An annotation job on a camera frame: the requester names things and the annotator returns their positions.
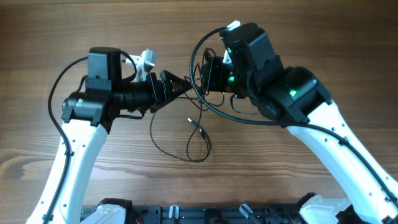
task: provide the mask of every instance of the black cable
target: black cable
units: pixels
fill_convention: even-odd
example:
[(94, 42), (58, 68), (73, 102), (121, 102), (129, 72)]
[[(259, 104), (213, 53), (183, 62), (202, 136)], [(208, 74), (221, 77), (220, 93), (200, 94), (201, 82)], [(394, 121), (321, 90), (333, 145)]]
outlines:
[(210, 77), (211, 77), (211, 69), (213, 68), (213, 59), (211, 59), (210, 69), (209, 69), (209, 79), (207, 80), (207, 95), (210, 94), (209, 87), (210, 87)]
[(234, 98), (235, 98), (235, 95), (232, 95), (232, 96), (229, 98), (229, 103), (231, 104), (231, 108), (232, 108), (232, 110), (233, 110), (234, 112), (236, 112), (236, 113), (241, 113), (241, 114), (250, 114), (250, 115), (257, 115), (257, 114), (260, 114), (260, 112), (242, 112), (242, 111), (237, 111), (237, 110), (235, 109), (234, 103), (233, 103)]
[[(211, 37), (212, 35), (225, 30), (225, 27), (220, 27), (218, 29), (215, 29), (211, 32), (209, 32), (207, 35), (205, 35), (195, 46), (195, 48), (193, 49), (192, 52), (192, 56), (191, 56), (191, 60), (190, 60), (190, 64), (189, 64), (189, 73), (190, 73), (190, 78), (191, 80), (195, 79), (195, 74), (193, 72), (193, 64), (195, 62), (195, 56), (200, 48), (200, 46), (204, 43), (205, 40), (207, 40), (209, 37)], [(214, 107), (212, 107), (208, 102), (205, 101), (205, 99), (201, 96), (201, 94), (199, 93), (198, 88), (196, 87), (196, 85), (192, 85), (193, 90), (195, 90), (195, 93), (198, 95), (199, 99), (201, 100), (201, 102), (203, 102), (203, 104), (205, 104), (210, 110), (212, 110), (214, 113), (230, 119), (232, 121), (236, 121), (239, 123), (244, 123), (244, 124), (255, 124), (255, 125), (268, 125), (268, 126), (282, 126), (282, 127), (288, 127), (288, 126), (297, 126), (297, 127), (303, 127), (303, 128), (310, 128), (310, 129), (315, 129), (317, 131), (321, 131), (324, 133), (329, 134), (330, 136), (333, 136), (334, 138), (336, 138), (337, 140), (339, 140), (340, 144), (346, 146), (348, 149), (351, 150), (351, 152), (365, 165), (365, 167), (368, 169), (368, 171), (372, 174), (372, 176), (374, 177), (374, 179), (380, 184), (381, 189), (383, 189), (383, 191), (386, 193), (387, 195), (387, 199), (390, 200), (394, 206), (398, 209), (398, 202), (397, 202), (397, 198), (396, 196), (388, 189), (388, 187), (386, 186), (386, 184), (384, 183), (384, 181), (379, 177), (379, 175), (377, 174), (377, 172), (373, 169), (373, 167), (367, 162), (367, 160), (347, 141), (345, 140), (343, 137), (339, 136), (338, 134), (334, 133), (333, 131), (330, 131), (326, 128), (320, 127), (320, 126), (316, 126), (313, 124), (303, 124), (303, 123), (279, 123), (279, 122), (273, 122), (273, 121), (253, 121), (253, 120), (248, 120), (248, 119), (242, 119), (242, 118), (237, 118), (235, 116), (231, 116), (229, 114), (226, 114)]]
[(202, 158), (202, 159), (190, 159), (189, 156), (188, 156), (189, 159), (184, 159), (184, 158), (175, 156), (175, 155), (173, 155), (173, 154), (170, 154), (170, 153), (164, 151), (163, 149), (161, 149), (161, 148), (156, 144), (156, 142), (155, 142), (155, 140), (154, 140), (154, 137), (153, 137), (153, 135), (152, 135), (152, 123), (154, 122), (155, 115), (156, 115), (156, 112), (154, 113), (154, 115), (152, 116), (152, 119), (151, 119), (151, 121), (150, 121), (150, 125), (149, 125), (149, 135), (150, 135), (150, 139), (151, 139), (152, 142), (154, 143), (155, 147), (156, 147), (160, 152), (163, 152), (164, 154), (166, 154), (166, 155), (168, 155), (168, 156), (171, 156), (171, 157), (173, 157), (173, 158), (179, 159), (179, 160), (184, 161), (184, 162), (203, 162), (205, 159), (207, 159), (207, 157), (210, 155), (210, 152), (211, 152), (211, 141), (210, 141), (209, 135), (206, 133), (206, 131), (205, 131), (199, 124), (197, 124), (195, 130), (197, 130), (197, 128), (200, 128), (200, 129), (203, 131), (204, 136), (205, 136), (205, 137), (203, 138), (203, 140), (204, 140), (205, 143), (206, 143), (207, 153), (206, 153), (206, 156), (205, 156), (204, 158)]
[[(199, 68), (199, 72), (200, 72), (200, 66), (199, 66), (199, 63), (196, 65), (196, 67), (195, 67), (195, 70), (193, 71), (193, 72), (195, 72), (196, 73), (196, 70), (197, 70), (197, 68)], [(186, 81), (191, 81), (190, 79), (189, 79), (189, 77), (187, 77), (187, 76), (184, 76), (184, 79), (186, 80)], [(193, 101), (193, 100), (198, 100), (199, 98), (194, 98), (194, 97), (189, 97), (188, 95), (187, 95), (187, 93), (184, 93), (185, 94), (185, 96), (186, 97), (177, 97), (178, 99), (186, 99), (186, 100), (190, 100), (199, 110), (200, 110), (200, 108), (199, 108), (199, 106)], [(213, 106), (222, 106), (223, 104), (224, 104), (224, 101), (225, 101), (225, 94), (224, 93), (222, 93), (223, 94), (223, 100), (222, 100), (222, 102), (220, 103), (220, 104), (214, 104), (214, 103), (209, 103), (209, 104), (211, 104), (211, 105), (213, 105)]]
[(119, 114), (117, 118), (127, 118), (127, 119), (142, 119), (144, 118), (144, 113), (141, 113), (142, 116), (134, 116), (134, 115), (127, 115), (127, 114)]
[(209, 51), (211, 51), (214, 54), (214, 57), (217, 57), (217, 54), (216, 54), (216, 52), (213, 49), (208, 48), (208, 47), (205, 48), (205, 51), (203, 52), (203, 55), (201, 57), (201, 65), (202, 66), (204, 65), (205, 58), (207, 59), (207, 58), (211, 57)]
[[(201, 83), (203, 83), (203, 80), (201, 79), (201, 73), (200, 73), (200, 71), (199, 71), (199, 74), (200, 74), (200, 78), (199, 78), (199, 79), (200, 79)], [(188, 141), (187, 141), (186, 153), (187, 153), (188, 159), (184, 159), (184, 158), (175, 156), (175, 155), (173, 155), (173, 154), (170, 154), (170, 153), (164, 151), (163, 149), (161, 149), (161, 148), (156, 144), (156, 142), (155, 142), (155, 140), (154, 140), (154, 137), (153, 137), (153, 135), (152, 135), (152, 124), (153, 124), (153, 122), (154, 122), (156, 112), (154, 113), (154, 115), (153, 115), (153, 117), (152, 117), (152, 119), (151, 119), (151, 121), (150, 121), (150, 125), (149, 125), (149, 135), (150, 135), (150, 139), (152, 140), (152, 142), (154, 143), (155, 147), (156, 147), (160, 152), (163, 152), (164, 154), (166, 154), (166, 155), (168, 155), (168, 156), (171, 156), (171, 157), (173, 157), (173, 158), (179, 159), (179, 160), (184, 161), (184, 162), (203, 162), (203, 161), (204, 161), (205, 159), (207, 159), (207, 157), (210, 155), (210, 152), (211, 152), (211, 140), (210, 140), (210, 137), (209, 137), (209, 135), (207, 134), (207, 132), (206, 132), (199, 124), (200, 124), (202, 112), (203, 112), (203, 111), (207, 111), (208, 108), (207, 108), (206, 110), (203, 110), (203, 109), (202, 109), (203, 103), (200, 103), (200, 107), (199, 107), (195, 102), (193, 102), (193, 100), (187, 95), (187, 93), (184, 93), (184, 94), (185, 94), (185, 96), (187, 96), (186, 98), (187, 98), (188, 100), (190, 100), (190, 101), (199, 109), (199, 111), (200, 111), (198, 122), (195, 123), (195, 122), (191, 121), (191, 123), (196, 124), (196, 125), (195, 125), (195, 129), (193, 130), (192, 134), (190, 135), (190, 137), (189, 137), (189, 139), (188, 139)], [(192, 136), (196, 133), (197, 129), (200, 130), (201, 136), (202, 136), (203, 140), (205, 141), (206, 148), (207, 148), (207, 153), (206, 153), (206, 156), (205, 156), (204, 158), (202, 158), (202, 159), (191, 159), (191, 157), (189, 156), (188, 148), (189, 148), (189, 144), (190, 144), (190, 141), (191, 141), (191, 139), (192, 139)]]
[(85, 82), (85, 80), (86, 80), (87, 77), (88, 77), (88, 75), (83, 75), (83, 77), (82, 77), (81, 80), (80, 80), (79, 87), (77, 88), (76, 91), (80, 91), (80, 90), (81, 90), (81, 88), (83, 87), (83, 83)]
[(66, 176), (67, 176), (67, 172), (68, 172), (68, 169), (69, 169), (70, 156), (71, 156), (71, 155), (70, 155), (71, 149), (70, 149), (70, 142), (69, 142), (69, 139), (68, 139), (67, 135), (63, 132), (63, 130), (62, 130), (62, 128), (60, 127), (60, 125), (57, 123), (57, 120), (54, 118), (54, 114), (52, 113), (52, 108), (51, 108), (52, 96), (53, 96), (54, 91), (55, 91), (55, 88), (57, 87), (58, 82), (59, 82), (60, 79), (62, 78), (63, 74), (65, 74), (65, 72), (67, 72), (67, 70), (68, 70), (70, 67), (72, 67), (72, 66), (76, 65), (77, 63), (79, 63), (79, 62), (81, 62), (81, 61), (83, 61), (83, 60), (86, 60), (86, 59), (88, 59), (88, 57), (80, 58), (80, 59), (78, 59), (78, 60), (72, 62), (72, 63), (71, 63), (70, 65), (68, 65), (66, 68), (64, 68), (63, 71), (61, 72), (61, 74), (60, 74), (60, 75), (58, 76), (58, 78), (55, 80), (55, 83), (54, 83), (54, 85), (52, 86), (51, 91), (50, 91), (50, 94), (49, 94), (49, 100), (48, 100), (48, 105), (47, 105), (47, 106), (48, 106), (48, 109), (49, 109), (49, 115), (50, 115), (50, 118), (51, 118), (53, 124), (55, 125), (56, 129), (57, 129), (58, 132), (60, 133), (60, 135), (61, 135), (61, 137), (62, 137), (62, 140), (63, 140), (64, 143), (65, 143), (66, 153), (65, 153), (65, 165), (63, 166), (63, 170), (62, 170), (62, 175), (61, 175), (61, 178), (60, 178), (60, 182), (58, 183), (57, 189), (55, 190), (54, 197), (53, 197), (53, 199), (52, 199), (52, 201), (51, 201), (51, 204), (50, 204), (50, 206), (49, 206), (49, 209), (47, 210), (47, 214), (45, 215), (45, 219), (44, 219), (44, 221), (43, 221), (43, 224), (47, 224), (47, 223), (49, 222), (50, 217), (51, 217), (51, 215), (52, 215), (52, 213), (53, 213), (53, 211), (54, 211), (54, 206), (55, 206), (55, 204), (56, 204), (56, 202), (57, 202), (57, 200), (58, 200), (58, 198), (59, 198), (61, 189), (62, 189), (62, 187), (63, 187), (63, 183), (64, 183), (65, 178), (66, 178)]
[(136, 67), (136, 64), (134, 63), (134, 60), (130, 57), (130, 55), (129, 55), (127, 52), (125, 52), (125, 51), (122, 50), (121, 54), (122, 54), (123, 56), (125, 56), (126, 58), (128, 58), (128, 59), (130, 60), (130, 62), (132, 63), (132, 66), (134, 67), (134, 73), (133, 73), (131, 76), (127, 77), (127, 78), (123, 78), (123, 81), (125, 81), (125, 82), (131, 82), (131, 81), (133, 81), (133, 80), (136, 78), (136, 76), (137, 76), (137, 67)]

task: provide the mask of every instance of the white plastic part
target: white plastic part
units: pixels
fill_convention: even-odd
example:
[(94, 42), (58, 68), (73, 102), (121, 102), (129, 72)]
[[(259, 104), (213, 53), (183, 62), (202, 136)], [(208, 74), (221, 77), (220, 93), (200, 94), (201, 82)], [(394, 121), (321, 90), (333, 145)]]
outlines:
[(242, 213), (242, 215), (244, 215), (245, 218), (249, 218), (249, 216), (253, 213), (253, 210), (251, 210), (249, 205), (247, 205), (246, 203), (239, 206), (239, 211)]
[[(239, 27), (240, 25), (241, 25), (241, 22), (240, 22), (240, 21), (233, 21), (230, 25), (228, 25), (228, 26), (226, 27), (226, 29), (227, 29), (228, 31), (231, 31), (231, 30), (233, 30), (233, 29)], [(225, 50), (225, 53), (224, 53), (223, 63), (225, 63), (225, 64), (232, 63), (231, 57), (229, 57), (229, 53), (228, 53), (227, 50)]]
[(316, 195), (304, 203), (300, 214), (307, 223), (337, 224), (336, 215), (350, 205), (348, 198), (323, 198)]
[[(89, 121), (75, 119), (69, 123), (63, 123), (62, 129), (70, 141), (74, 155), (71, 156), (67, 177), (53, 211), (53, 221), (50, 223), (80, 223), (81, 207), (94, 161), (108, 133), (102, 125), (93, 127), (90, 126)], [(65, 150), (61, 138), (49, 179), (27, 223), (43, 223), (43, 215), (47, 213), (60, 181), (65, 164)]]
[(119, 205), (99, 205), (97, 210), (84, 219), (82, 224), (123, 224), (126, 219), (126, 209)]
[[(135, 82), (146, 81), (146, 75), (155, 66), (157, 54), (153, 50), (146, 49), (140, 56), (130, 55), (137, 68)], [(131, 61), (126, 58), (126, 65), (132, 66)]]
[(178, 219), (180, 215), (180, 207), (178, 205), (172, 205), (170, 206), (169, 210), (169, 218), (175, 218)]
[[(397, 182), (384, 171), (356, 138), (341, 116), (336, 103), (321, 104), (308, 115), (308, 118), (310, 124), (332, 130), (348, 139), (370, 163), (389, 190), (397, 195)], [(364, 164), (346, 146), (341, 146), (337, 139), (310, 128), (289, 126), (287, 129), (304, 142), (335, 177), (360, 219), (369, 223), (381, 223), (381, 220), (388, 215), (393, 218), (398, 214), (395, 206), (384, 200), (385, 193)]]

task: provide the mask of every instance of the green led light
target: green led light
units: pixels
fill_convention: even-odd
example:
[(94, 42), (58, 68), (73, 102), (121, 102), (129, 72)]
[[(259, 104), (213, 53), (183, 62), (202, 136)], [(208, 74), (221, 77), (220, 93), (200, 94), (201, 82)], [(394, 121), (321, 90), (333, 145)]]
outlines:
[(294, 96), (297, 94), (297, 92), (296, 92), (295, 90), (291, 90), (291, 91), (289, 92), (289, 94), (290, 94), (292, 97), (294, 97)]

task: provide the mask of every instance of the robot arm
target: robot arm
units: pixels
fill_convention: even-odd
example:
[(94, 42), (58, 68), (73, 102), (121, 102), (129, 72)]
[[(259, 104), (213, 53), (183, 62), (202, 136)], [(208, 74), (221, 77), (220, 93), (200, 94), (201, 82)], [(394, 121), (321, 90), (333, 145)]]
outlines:
[[(142, 117), (120, 115), (121, 110), (139, 111), (142, 116), (147, 110), (156, 112), (172, 102), (176, 97), (191, 89), (188, 81), (168, 71), (149, 73), (154, 66), (155, 53), (145, 50), (138, 56), (128, 55), (137, 62), (139, 82), (130, 82), (121, 78), (121, 55), (119, 49), (109, 47), (92, 48), (88, 54), (88, 76), (85, 78), (84, 93), (73, 92), (63, 102), (62, 130), (70, 141), (71, 154), (69, 169), (63, 181), (53, 212), (48, 214), (50, 223), (79, 223), (81, 206), (87, 184), (93, 170), (95, 159), (105, 143), (116, 118), (141, 119)], [(56, 195), (56, 189), (63, 173), (66, 147), (61, 138), (58, 152), (47, 180), (43, 194), (28, 223), (43, 223), (50, 204)], [(124, 220), (125, 208), (102, 206), (96, 215), (88, 219), (90, 223), (115, 223)]]
[[(365, 222), (383, 223), (396, 217), (397, 182), (356, 138), (320, 80), (306, 68), (283, 67), (263, 29), (254, 23), (240, 25), (235, 21), (214, 30), (198, 43), (191, 65), (198, 47), (217, 32), (226, 53), (224, 57), (209, 57), (202, 66), (203, 88), (234, 93), (237, 98), (249, 97), (271, 121), (235, 118), (205, 102), (206, 106), (237, 122), (287, 128), (317, 155), (348, 196), (344, 199), (314, 196), (302, 206), (302, 218), (308, 223), (338, 223), (337, 214), (349, 210), (351, 204), (354, 211), (349, 213), (356, 213)], [(194, 78), (191, 67), (191, 80)], [(203, 100), (197, 87), (193, 89)]]

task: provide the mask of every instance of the wood grain surface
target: wood grain surface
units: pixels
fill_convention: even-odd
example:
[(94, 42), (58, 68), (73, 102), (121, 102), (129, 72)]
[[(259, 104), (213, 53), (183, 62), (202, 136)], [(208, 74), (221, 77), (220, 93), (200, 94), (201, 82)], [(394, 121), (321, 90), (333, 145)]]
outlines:
[[(300, 65), (316, 74), (357, 137), (398, 178), (397, 7), (392, 1), (0, 6), (0, 223), (24, 223), (44, 189), (60, 139), (47, 113), (47, 97), (66, 65), (94, 46), (130, 54), (149, 48), (158, 53), (155, 72), (183, 77), (198, 40), (236, 19), (263, 27), (285, 66)], [(217, 37), (206, 46), (223, 53)], [(131, 72), (124, 67), (125, 76)], [(81, 63), (59, 83), (53, 99), (57, 118), (63, 99), (86, 73), (86, 63)], [(209, 100), (219, 102), (221, 96), (211, 94)], [(245, 100), (236, 102), (239, 110), (247, 106)], [(227, 103), (221, 108), (232, 113)], [(186, 100), (160, 110), (153, 127), (158, 144), (185, 156), (193, 131), (187, 118), (197, 120), (198, 115)], [(201, 123), (214, 148), (208, 160), (192, 164), (154, 147), (150, 117), (114, 122), (91, 174), (85, 205), (105, 197), (130, 199), (135, 205), (239, 205), (295, 202), (307, 192), (345, 195), (317, 157), (285, 129), (234, 123), (206, 112)], [(198, 136), (190, 152), (193, 157), (205, 153)]]

